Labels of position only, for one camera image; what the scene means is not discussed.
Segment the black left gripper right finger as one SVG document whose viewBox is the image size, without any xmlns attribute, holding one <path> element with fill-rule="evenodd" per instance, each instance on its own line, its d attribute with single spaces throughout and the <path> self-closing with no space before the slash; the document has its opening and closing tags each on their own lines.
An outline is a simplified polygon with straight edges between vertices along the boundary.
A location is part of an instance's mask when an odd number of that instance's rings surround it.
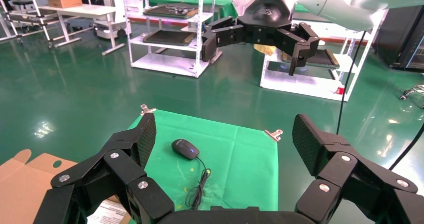
<svg viewBox="0 0 424 224">
<path fill-rule="evenodd" d="M 292 141 L 314 181 L 295 211 L 315 224 L 327 224 L 342 200 L 354 203 L 376 224 L 421 224 L 424 198 L 417 186 L 360 155 L 340 135 L 320 130 L 296 115 Z"/>
</svg>

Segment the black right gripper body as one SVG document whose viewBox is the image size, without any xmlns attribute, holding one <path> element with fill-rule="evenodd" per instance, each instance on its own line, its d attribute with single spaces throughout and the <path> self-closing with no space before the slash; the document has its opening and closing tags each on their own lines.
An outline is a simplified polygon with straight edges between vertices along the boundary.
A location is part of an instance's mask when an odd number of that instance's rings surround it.
<svg viewBox="0 0 424 224">
<path fill-rule="evenodd" d="M 299 38 L 291 32 L 295 0 L 254 0 L 236 20 L 242 28 L 236 40 L 270 46 L 295 46 Z"/>
</svg>

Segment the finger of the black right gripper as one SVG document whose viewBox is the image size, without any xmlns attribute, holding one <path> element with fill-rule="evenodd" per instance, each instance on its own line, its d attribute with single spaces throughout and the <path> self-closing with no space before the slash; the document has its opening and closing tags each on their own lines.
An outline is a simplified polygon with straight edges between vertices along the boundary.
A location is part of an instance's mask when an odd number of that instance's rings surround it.
<svg viewBox="0 0 424 224">
<path fill-rule="evenodd" d="M 202 35 L 202 61 L 213 59 L 217 48 L 243 42 L 246 35 L 245 27 L 237 24 L 232 16 L 224 17 L 205 25 Z"/>
<path fill-rule="evenodd" d="M 304 67 L 307 59 L 315 56 L 320 37 L 304 22 L 293 29 L 280 28 L 276 32 L 276 47 L 291 57 L 288 74 L 293 76 L 297 67 Z"/>
</svg>

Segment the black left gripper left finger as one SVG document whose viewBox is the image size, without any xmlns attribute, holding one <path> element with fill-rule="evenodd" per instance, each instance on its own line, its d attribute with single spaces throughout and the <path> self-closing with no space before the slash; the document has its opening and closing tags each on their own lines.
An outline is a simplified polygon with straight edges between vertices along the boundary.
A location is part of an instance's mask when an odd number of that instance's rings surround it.
<svg viewBox="0 0 424 224">
<path fill-rule="evenodd" d="M 116 197 L 136 223 L 159 223 L 174 203 L 146 173 L 156 134 L 155 116 L 146 113 L 134 128 L 112 134 L 97 154 L 55 175 L 34 222 L 85 224 Z"/>
</svg>

